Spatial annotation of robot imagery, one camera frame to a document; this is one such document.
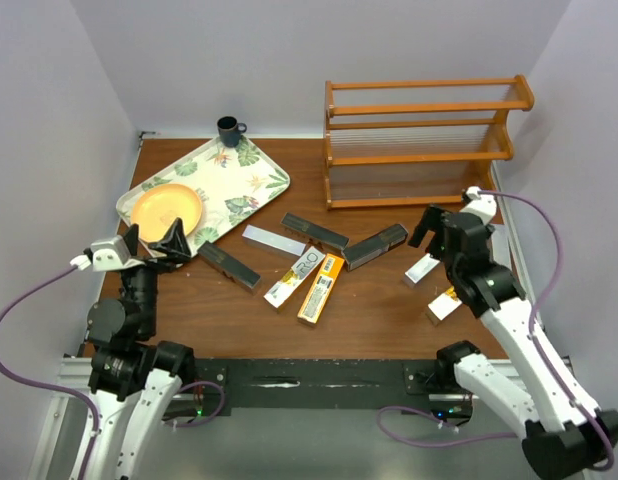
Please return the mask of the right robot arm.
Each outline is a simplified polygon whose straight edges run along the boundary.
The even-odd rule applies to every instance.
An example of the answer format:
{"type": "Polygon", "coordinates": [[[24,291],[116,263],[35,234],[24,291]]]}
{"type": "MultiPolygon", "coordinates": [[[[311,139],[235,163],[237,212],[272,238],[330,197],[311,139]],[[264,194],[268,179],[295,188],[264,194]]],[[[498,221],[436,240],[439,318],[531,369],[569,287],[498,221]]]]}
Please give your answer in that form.
{"type": "Polygon", "coordinates": [[[544,332],[534,326],[531,302],[512,271],[494,262],[490,215],[428,206],[410,246],[426,233],[426,248],[440,261],[457,297],[491,332],[520,381],[496,371],[468,341],[440,350],[437,386],[477,395],[515,433],[524,456],[542,479],[564,479],[585,469],[609,469],[618,443],[618,411],[602,409],[586,393],[544,332]]]}

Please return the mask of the orange toothpaste box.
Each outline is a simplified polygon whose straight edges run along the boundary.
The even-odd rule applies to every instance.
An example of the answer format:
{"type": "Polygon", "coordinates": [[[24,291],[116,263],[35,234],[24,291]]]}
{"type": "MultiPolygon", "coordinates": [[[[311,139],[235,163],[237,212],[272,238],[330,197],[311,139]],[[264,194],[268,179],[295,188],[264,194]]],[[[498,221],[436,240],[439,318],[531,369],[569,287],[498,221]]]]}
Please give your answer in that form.
{"type": "Polygon", "coordinates": [[[297,319],[310,326],[316,326],[333,290],[345,260],[328,254],[322,262],[313,284],[298,311],[297,319]]]}

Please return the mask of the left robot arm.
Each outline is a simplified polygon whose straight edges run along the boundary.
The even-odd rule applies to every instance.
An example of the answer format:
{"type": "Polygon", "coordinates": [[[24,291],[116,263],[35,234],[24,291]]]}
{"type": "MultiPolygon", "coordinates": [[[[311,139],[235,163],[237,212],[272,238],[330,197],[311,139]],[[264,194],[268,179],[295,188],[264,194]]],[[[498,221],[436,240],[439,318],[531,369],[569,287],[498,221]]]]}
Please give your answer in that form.
{"type": "Polygon", "coordinates": [[[148,345],[156,333],[158,277],[191,258],[183,221],[176,218],[163,237],[151,243],[159,255],[137,253],[139,227],[95,241],[71,260],[78,270],[116,272],[116,298],[92,305],[86,340],[94,347],[87,404],[87,423],[70,476],[73,479],[132,479],[151,435],[176,392],[196,380],[191,348],[169,341],[148,345]]]}

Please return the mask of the white R.O toothpaste box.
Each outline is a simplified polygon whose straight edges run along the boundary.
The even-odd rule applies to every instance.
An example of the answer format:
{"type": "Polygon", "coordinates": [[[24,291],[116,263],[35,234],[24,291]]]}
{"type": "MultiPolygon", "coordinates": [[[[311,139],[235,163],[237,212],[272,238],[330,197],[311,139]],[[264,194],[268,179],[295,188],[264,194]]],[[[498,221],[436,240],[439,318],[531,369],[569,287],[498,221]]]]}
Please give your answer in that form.
{"type": "Polygon", "coordinates": [[[309,247],[267,291],[264,300],[276,310],[282,308],[325,257],[326,255],[317,248],[309,247]]]}

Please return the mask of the black toothpaste box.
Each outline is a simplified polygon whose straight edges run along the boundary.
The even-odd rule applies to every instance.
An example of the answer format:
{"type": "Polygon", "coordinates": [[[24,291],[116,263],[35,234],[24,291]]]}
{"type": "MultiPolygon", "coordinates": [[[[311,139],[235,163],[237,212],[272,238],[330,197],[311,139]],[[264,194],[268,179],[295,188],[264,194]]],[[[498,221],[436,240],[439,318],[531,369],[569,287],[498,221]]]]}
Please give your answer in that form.
{"type": "Polygon", "coordinates": [[[197,250],[197,255],[209,266],[250,293],[254,293],[261,276],[252,268],[208,241],[197,250]]]}
{"type": "Polygon", "coordinates": [[[346,247],[343,250],[347,270],[349,272],[384,255],[390,250],[402,245],[408,237],[408,230],[402,224],[391,225],[380,232],[346,247]]]}
{"type": "Polygon", "coordinates": [[[341,252],[349,244],[349,238],[302,217],[287,212],[281,225],[289,232],[330,251],[341,252]]]}

